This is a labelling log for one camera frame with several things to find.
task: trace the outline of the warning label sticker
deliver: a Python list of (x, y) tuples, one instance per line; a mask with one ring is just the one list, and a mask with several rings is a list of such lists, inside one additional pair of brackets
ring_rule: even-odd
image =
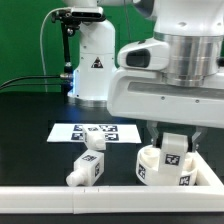
[(99, 57), (96, 58), (91, 68), (103, 68), (102, 62), (100, 61)]

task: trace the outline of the green background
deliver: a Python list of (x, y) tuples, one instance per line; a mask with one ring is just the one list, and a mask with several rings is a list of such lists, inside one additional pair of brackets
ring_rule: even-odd
[[(20, 77), (43, 75), (40, 55), (40, 29), (47, 13), (64, 7), (61, 0), (0, 1), (0, 83)], [(116, 29), (116, 54), (129, 40), (124, 7), (105, 7), (107, 19)], [(132, 6), (127, 7), (131, 41), (152, 37), (153, 22), (145, 20)], [(74, 68), (79, 59), (79, 35), (70, 38)], [(44, 55), (48, 75), (63, 72), (63, 45), (60, 23), (48, 19), (43, 35)], [(14, 87), (4, 91), (45, 91), (44, 86)], [(59, 91), (60, 87), (48, 87)]]

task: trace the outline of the white paper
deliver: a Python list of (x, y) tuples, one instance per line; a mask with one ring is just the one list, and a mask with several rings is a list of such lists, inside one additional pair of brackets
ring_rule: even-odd
[[(55, 124), (47, 142), (83, 142), (83, 124)], [(97, 124), (105, 132), (106, 142), (141, 143), (136, 125)]]

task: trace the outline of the black cable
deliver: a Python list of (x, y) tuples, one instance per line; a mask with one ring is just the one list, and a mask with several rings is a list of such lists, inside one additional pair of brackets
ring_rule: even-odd
[(130, 20), (129, 20), (129, 16), (128, 16), (126, 0), (124, 0), (124, 11), (125, 11), (125, 18), (126, 18), (126, 24), (127, 24), (127, 30), (128, 30), (128, 39), (129, 39), (129, 43), (131, 43)]
[(21, 80), (25, 80), (25, 79), (57, 79), (60, 78), (59, 75), (49, 75), (49, 76), (22, 76), (22, 77), (18, 77), (15, 79), (11, 79), (5, 83), (3, 83), (2, 85), (0, 85), (0, 88), (5, 87), (13, 82), (17, 82), (17, 81), (21, 81)]
[(0, 87), (0, 91), (6, 88), (10, 88), (10, 87), (17, 87), (17, 86), (61, 86), (61, 85), (68, 85), (67, 83), (21, 83), (21, 84), (12, 84), (12, 85), (7, 85), (7, 86), (3, 86)]

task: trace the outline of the black tabletop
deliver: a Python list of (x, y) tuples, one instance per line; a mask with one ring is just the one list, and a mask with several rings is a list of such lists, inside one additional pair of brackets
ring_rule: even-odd
[[(55, 123), (136, 124), (141, 144), (107, 144), (105, 172), (95, 185), (141, 185), (135, 175), (138, 150), (150, 143), (146, 122), (112, 117), (106, 109), (66, 103), (60, 93), (0, 94), (0, 186), (66, 186), (84, 143), (47, 143)], [(193, 128), (162, 124), (161, 130)], [(199, 152), (222, 179), (224, 131), (209, 129)], [(223, 213), (121, 213), (88, 215), (0, 215), (0, 223), (224, 223)]]

